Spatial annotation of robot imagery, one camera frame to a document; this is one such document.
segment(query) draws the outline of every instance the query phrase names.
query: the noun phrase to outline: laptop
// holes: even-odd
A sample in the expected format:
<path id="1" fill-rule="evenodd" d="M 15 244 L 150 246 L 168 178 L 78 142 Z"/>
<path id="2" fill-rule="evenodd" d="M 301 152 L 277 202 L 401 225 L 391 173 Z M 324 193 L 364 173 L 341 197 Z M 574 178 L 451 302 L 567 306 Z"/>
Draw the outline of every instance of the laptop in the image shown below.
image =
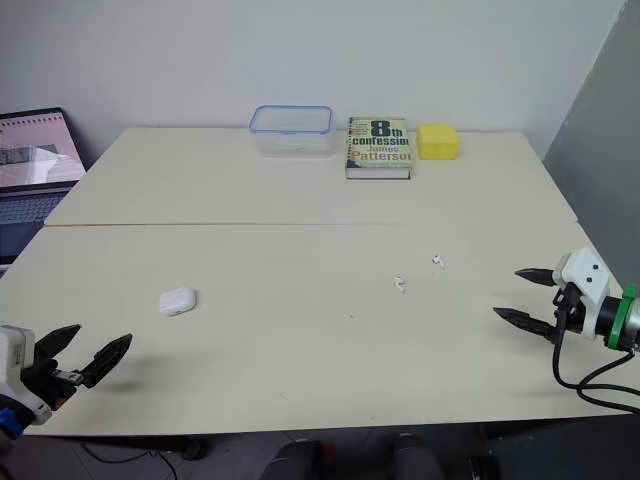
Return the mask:
<path id="1" fill-rule="evenodd" d="M 15 260 L 85 173 L 62 109 L 0 114 L 0 264 Z"/>

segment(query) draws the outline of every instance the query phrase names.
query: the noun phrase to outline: book cover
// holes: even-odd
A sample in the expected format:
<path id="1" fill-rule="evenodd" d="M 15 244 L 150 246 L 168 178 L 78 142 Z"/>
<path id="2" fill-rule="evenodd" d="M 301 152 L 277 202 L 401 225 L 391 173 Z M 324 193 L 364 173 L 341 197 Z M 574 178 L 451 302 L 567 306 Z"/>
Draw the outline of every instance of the book cover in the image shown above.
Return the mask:
<path id="1" fill-rule="evenodd" d="M 404 118 L 351 117 L 347 136 L 347 176 L 349 169 L 410 169 L 408 133 Z"/>

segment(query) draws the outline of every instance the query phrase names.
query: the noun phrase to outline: white table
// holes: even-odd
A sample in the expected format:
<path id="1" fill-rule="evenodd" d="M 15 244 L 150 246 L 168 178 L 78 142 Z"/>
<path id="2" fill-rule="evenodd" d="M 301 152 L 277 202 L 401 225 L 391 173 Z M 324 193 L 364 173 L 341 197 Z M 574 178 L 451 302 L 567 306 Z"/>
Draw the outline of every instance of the white table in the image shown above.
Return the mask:
<path id="1" fill-rule="evenodd" d="M 553 221 L 47 227 L 0 279 L 0 295 L 3 322 L 38 336 L 83 325 L 60 356 L 67 369 L 134 335 L 102 383 L 30 433 L 600 415 L 611 411 L 555 383 L 548 342 L 491 310 L 551 319 L 554 290 L 512 272 L 554 266 L 588 244 L 577 224 Z M 435 253 L 444 270 L 431 262 Z M 197 290 L 197 307 L 161 316 L 159 294 L 180 286 Z M 563 375 L 576 380 L 617 356 L 567 334 Z M 635 385 L 639 368 L 633 362 L 605 379 Z"/>
<path id="2" fill-rule="evenodd" d="M 244 129 L 130 129 L 47 224 L 576 220 L 519 132 L 462 133 L 455 161 L 414 153 L 410 181 L 345 179 L 344 132 L 337 136 L 333 157 L 273 159 Z"/>

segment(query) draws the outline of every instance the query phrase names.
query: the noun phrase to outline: green ring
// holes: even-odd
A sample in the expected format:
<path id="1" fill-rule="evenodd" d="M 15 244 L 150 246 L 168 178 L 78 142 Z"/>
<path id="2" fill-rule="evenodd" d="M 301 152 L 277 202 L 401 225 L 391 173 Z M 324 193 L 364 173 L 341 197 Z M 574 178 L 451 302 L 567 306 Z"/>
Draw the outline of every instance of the green ring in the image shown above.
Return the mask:
<path id="1" fill-rule="evenodd" d="M 612 350 L 618 349 L 618 341 L 620 340 L 620 332 L 622 332 L 622 327 L 624 327 L 624 323 L 627 320 L 627 314 L 629 313 L 629 309 L 631 308 L 631 304 L 636 298 L 636 286 L 628 285 L 627 288 L 622 292 L 622 300 L 620 301 L 620 305 L 618 306 L 618 311 L 616 312 L 616 317 L 613 320 L 613 327 L 611 327 L 611 334 L 609 335 L 609 341 L 607 342 L 607 347 Z"/>

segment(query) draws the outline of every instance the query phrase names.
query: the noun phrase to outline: laptop keyboard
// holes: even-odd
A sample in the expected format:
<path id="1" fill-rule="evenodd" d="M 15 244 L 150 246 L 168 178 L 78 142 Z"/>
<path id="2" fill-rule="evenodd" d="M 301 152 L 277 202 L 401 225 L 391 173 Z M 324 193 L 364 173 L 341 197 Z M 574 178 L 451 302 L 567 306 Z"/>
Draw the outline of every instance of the laptop keyboard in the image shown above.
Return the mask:
<path id="1" fill-rule="evenodd" d="M 64 195 L 0 200 L 0 225 L 42 222 Z"/>

